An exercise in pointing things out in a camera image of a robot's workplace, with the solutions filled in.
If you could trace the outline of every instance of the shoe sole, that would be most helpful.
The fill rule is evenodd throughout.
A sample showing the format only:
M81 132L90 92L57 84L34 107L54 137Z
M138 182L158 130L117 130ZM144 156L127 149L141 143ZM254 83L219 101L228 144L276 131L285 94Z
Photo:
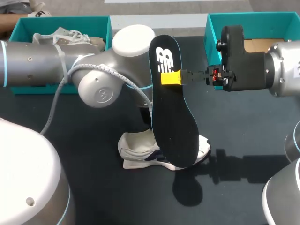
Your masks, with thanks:
M197 159L194 164L200 162L202 159L204 159L204 157L206 155L207 155L207 153L205 155L203 155L201 158ZM164 166L165 168L172 170L172 171L185 169L185 168L176 167L169 163L164 163L164 162L159 162L159 161L129 161L129 160L125 160L125 159L124 159L124 163L123 163L123 168L124 169L142 169L142 168L149 167L151 165Z
M181 69L177 41L168 35L154 38L149 48L153 84L152 130L166 159L177 167L195 163L199 151L199 131L183 96L181 85L162 85L161 72Z

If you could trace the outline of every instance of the white shoe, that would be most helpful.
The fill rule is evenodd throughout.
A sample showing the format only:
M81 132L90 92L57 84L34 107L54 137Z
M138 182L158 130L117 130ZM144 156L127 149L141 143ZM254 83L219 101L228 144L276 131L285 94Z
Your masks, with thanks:
M209 152L208 139L199 135L199 153L194 164L201 161ZM153 131L148 129L140 133L124 133L119 140L118 150L124 159L124 169L139 169L151 165L162 165L169 170L182 170L166 160L158 147Z
M29 0L29 4L30 4L30 8L32 9L32 11L43 11L43 8L45 7L45 3L40 2L37 3L35 0Z
M96 46L99 51L104 51L105 42L99 37L89 37L77 30L66 30L59 27L53 34L41 35L35 33L32 37L32 42L37 44L58 44L58 45L73 45L80 43L89 43Z
M38 12L32 12L27 15L28 17L50 17L51 14L49 11L38 11Z

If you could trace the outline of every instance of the cable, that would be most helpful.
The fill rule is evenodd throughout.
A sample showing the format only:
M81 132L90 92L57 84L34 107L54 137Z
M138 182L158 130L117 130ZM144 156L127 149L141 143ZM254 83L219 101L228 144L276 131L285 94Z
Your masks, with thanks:
M122 81L124 81L125 83L127 83L128 85L130 85L133 89L135 89L137 91L137 93L139 93L141 95L141 97L147 103L148 108L149 108L150 117L152 117L152 103L150 102L149 98L145 95L145 93L138 86L136 86L131 80L129 80L125 76L119 74L118 72L115 72L112 68L110 68L108 66L103 67L103 66L98 66L98 65L94 65L94 64L87 64L87 63L85 63L85 64L80 64L80 65L77 65L77 66L71 68L68 71L68 73L67 73L68 77L71 77L71 75L75 71L77 71L79 69L96 69L96 70L99 70L99 71L103 71L103 72L109 73L109 74L111 74L111 75L113 75L113 76L121 79ZM49 117L48 117L46 125L44 126L43 130L40 132L41 135L44 135L46 133L46 131L48 130L48 128L50 127L50 125L51 125L51 122L52 122L53 117L54 117L54 113L55 113L55 108L56 108L56 104L57 104L57 101L58 101L58 97L60 95L60 91L61 91L62 87L65 84L66 84L66 82L65 82L65 77L64 77L61 80L61 82L59 83L59 85L57 87L57 90L56 90L56 92L54 94L54 99L52 101L52 105L51 105Z
M41 131L41 135L44 135L46 133L46 131L48 130L48 128L50 127L50 124L52 122L52 119L53 119L53 116L54 116L54 113L55 113L55 108L56 108L56 104L57 104L57 100L58 100L58 97L60 95L60 91L62 89L62 87L65 85L65 78L63 78L61 80L61 82L59 83L57 89L56 89L56 92L54 94L54 98L53 98L53 101L52 101L52 105L51 105L51 109L50 109L50 113L49 113L49 117L48 117L48 120L46 122L46 125L44 126L44 128L42 129Z

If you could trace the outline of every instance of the teal bin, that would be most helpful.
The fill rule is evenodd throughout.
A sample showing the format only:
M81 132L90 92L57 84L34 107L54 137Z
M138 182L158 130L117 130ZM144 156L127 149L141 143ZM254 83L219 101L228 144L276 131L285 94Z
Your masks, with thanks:
M9 41L32 42L34 33L48 35L59 27L67 30L78 30L90 37L105 40L105 50L112 46L113 32L109 16L59 16L59 17L25 17L20 18ZM47 84L45 87L14 87L14 94L54 94L57 85ZM62 94L76 94L73 85L65 85Z
M223 27L233 25L243 27L245 39L300 40L300 18L296 12L208 14L204 46L209 65L221 64L222 57L216 50L216 43L221 39Z

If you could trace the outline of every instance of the yellow clamp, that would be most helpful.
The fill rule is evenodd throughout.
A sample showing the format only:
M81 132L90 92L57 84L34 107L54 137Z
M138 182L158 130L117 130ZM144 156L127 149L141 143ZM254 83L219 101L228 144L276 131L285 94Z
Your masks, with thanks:
M177 72L171 73L161 73L161 84L169 85L169 84L179 84L181 85L181 76L180 70Z

